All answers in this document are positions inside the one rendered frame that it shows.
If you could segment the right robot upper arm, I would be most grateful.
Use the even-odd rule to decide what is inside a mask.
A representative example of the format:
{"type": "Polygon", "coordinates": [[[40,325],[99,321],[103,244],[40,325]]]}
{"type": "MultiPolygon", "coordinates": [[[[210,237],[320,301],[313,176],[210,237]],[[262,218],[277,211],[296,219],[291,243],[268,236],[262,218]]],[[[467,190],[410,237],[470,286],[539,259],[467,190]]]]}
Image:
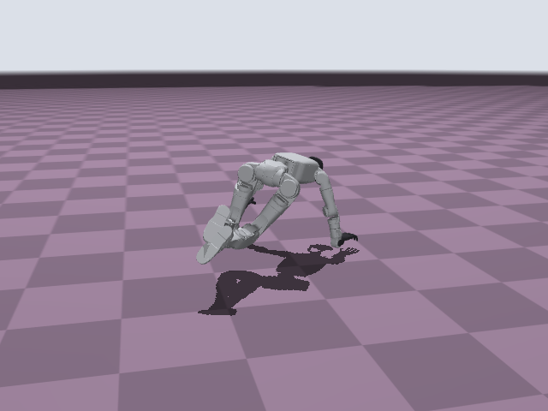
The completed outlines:
{"type": "Polygon", "coordinates": [[[314,179],[318,183],[318,185],[321,185],[319,190],[325,202],[325,206],[322,207],[324,215],[326,217],[336,216],[337,208],[334,202],[334,194],[332,191],[329,177],[322,169],[318,167],[314,179]]]}

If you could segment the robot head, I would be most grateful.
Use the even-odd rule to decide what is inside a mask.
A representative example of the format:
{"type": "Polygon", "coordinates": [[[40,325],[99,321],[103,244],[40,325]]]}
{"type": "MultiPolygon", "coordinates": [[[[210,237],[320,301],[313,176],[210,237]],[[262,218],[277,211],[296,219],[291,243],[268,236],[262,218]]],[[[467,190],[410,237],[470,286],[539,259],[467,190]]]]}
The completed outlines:
{"type": "Polygon", "coordinates": [[[313,159],[314,161],[316,161],[318,164],[319,164],[319,168],[320,169],[323,169],[323,162],[321,159],[319,158],[316,158],[316,157],[309,157],[310,159],[313,159]]]}

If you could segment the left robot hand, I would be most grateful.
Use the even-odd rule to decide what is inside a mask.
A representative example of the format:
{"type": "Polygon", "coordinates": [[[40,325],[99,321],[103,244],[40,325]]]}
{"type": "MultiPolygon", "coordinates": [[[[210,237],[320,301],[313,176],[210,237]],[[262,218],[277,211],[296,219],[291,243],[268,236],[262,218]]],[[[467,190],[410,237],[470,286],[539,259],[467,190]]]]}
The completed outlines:
{"type": "MultiPolygon", "coordinates": [[[[251,203],[256,205],[256,202],[253,201],[253,199],[254,199],[254,197],[252,197],[252,198],[249,200],[247,206],[250,205],[251,203]]],[[[247,207],[246,207],[246,208],[247,208],[247,207]]],[[[246,210],[246,209],[245,209],[245,210],[246,210]]]]}

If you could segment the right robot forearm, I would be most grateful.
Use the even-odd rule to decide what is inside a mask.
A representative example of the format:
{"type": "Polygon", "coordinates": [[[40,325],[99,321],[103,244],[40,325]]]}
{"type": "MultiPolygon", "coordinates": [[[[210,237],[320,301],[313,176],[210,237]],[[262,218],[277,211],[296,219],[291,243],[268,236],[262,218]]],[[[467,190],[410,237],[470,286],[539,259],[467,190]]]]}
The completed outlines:
{"type": "Polygon", "coordinates": [[[336,216],[328,219],[328,224],[330,226],[331,246],[339,248],[337,244],[342,239],[342,232],[340,228],[340,217],[338,211],[336,216]]]}

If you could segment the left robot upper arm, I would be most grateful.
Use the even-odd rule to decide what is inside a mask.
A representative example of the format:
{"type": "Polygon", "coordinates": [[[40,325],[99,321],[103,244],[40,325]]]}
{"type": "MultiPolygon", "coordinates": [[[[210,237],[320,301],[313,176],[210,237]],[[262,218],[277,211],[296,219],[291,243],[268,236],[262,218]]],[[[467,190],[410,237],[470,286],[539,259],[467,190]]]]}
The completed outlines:
{"type": "MultiPolygon", "coordinates": [[[[272,159],[273,159],[273,157],[271,158],[271,160],[272,159]]],[[[263,188],[263,186],[264,186],[264,184],[260,180],[258,180],[257,185],[256,185],[254,190],[259,191],[263,188]]]]}

